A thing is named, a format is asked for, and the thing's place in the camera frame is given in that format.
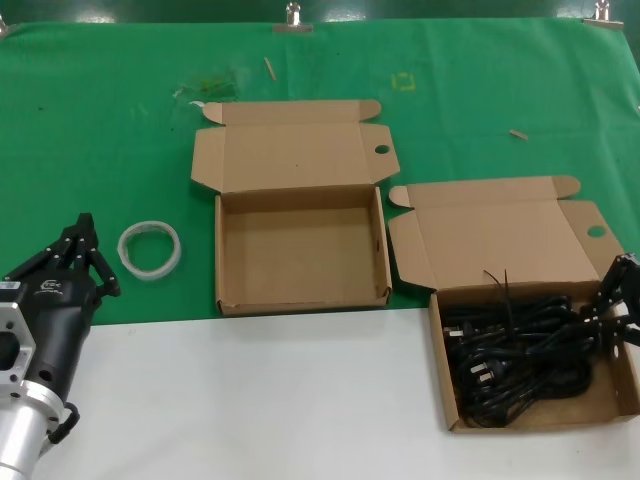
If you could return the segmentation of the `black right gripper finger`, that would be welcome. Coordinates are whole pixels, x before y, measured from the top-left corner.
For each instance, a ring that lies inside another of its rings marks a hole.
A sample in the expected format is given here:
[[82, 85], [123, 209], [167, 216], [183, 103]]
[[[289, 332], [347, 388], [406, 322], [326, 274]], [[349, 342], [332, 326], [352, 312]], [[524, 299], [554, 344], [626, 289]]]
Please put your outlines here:
[[631, 345], [639, 344], [639, 316], [627, 313], [611, 318], [586, 317], [583, 324], [600, 343], [622, 341]]
[[596, 292], [597, 305], [639, 304], [639, 260], [632, 253], [614, 258]]

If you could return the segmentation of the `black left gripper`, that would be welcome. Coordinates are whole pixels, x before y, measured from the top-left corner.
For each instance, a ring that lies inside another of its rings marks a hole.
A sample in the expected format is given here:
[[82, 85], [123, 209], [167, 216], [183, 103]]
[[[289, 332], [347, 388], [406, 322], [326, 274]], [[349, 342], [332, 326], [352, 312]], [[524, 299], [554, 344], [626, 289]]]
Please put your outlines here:
[[[71, 268], [86, 273], [93, 268], [102, 284], [96, 288], [91, 278], [71, 271], [37, 273]], [[81, 213], [58, 240], [2, 279], [24, 280], [1, 283], [1, 301], [18, 305], [35, 341], [24, 379], [67, 399], [97, 309], [95, 293], [99, 299], [120, 296], [118, 279], [99, 251], [93, 216]]]

